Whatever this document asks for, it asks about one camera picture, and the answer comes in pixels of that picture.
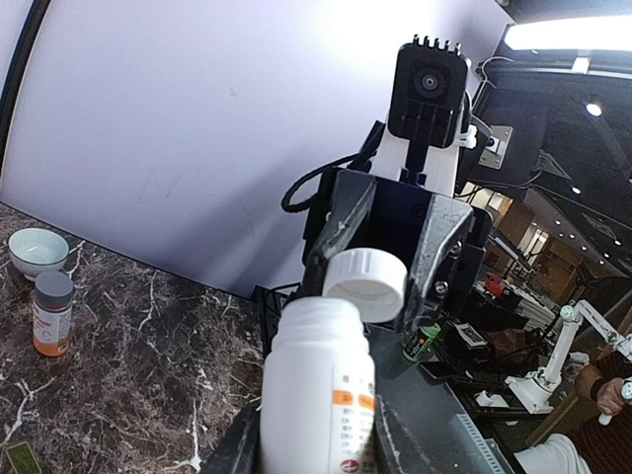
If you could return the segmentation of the small white pill bottle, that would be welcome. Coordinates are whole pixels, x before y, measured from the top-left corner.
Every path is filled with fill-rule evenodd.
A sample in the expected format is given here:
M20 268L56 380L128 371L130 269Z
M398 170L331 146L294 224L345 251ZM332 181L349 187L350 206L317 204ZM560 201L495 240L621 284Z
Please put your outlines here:
M265 360L262 472L375 472L374 370L355 306L326 297L288 303Z

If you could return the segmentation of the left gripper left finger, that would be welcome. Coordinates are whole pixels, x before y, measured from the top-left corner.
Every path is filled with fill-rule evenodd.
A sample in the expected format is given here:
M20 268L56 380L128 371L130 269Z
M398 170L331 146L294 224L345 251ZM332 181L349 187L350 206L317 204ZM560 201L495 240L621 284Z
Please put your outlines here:
M201 465L202 474L253 474L258 470L260 412L242 409L214 452Z

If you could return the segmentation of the orange pill bottle grey cap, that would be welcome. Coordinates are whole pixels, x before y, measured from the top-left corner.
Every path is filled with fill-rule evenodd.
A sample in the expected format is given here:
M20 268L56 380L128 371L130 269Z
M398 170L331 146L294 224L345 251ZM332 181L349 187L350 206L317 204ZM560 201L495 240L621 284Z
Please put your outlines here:
M62 272L48 271L36 277L33 342L44 356L62 356L68 349L73 295L73 281Z

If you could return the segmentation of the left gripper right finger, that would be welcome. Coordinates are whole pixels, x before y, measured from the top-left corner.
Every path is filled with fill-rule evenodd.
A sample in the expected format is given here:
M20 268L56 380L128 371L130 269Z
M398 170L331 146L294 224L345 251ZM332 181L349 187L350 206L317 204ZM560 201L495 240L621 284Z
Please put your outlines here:
M376 396L374 458L376 473L458 473L458 439L450 425L458 412L439 404L411 419Z

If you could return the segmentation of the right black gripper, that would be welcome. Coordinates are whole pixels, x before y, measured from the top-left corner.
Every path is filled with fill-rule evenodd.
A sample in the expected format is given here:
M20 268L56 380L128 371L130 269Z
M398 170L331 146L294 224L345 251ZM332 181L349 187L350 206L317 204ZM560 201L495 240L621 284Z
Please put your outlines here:
M407 268L404 307L395 329L413 333L442 316L458 316L471 293L492 228L488 211L458 199L335 167L308 204L305 267L295 298L320 296L330 261L353 248L374 248Z

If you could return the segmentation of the white bottle screw cap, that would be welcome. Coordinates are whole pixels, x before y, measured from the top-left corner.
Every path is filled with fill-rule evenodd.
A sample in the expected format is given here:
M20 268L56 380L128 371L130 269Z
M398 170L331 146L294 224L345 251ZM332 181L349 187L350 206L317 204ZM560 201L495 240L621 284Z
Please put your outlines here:
M350 302L364 323L385 323L403 309L407 276L404 263L388 252L348 249L330 259L322 295Z

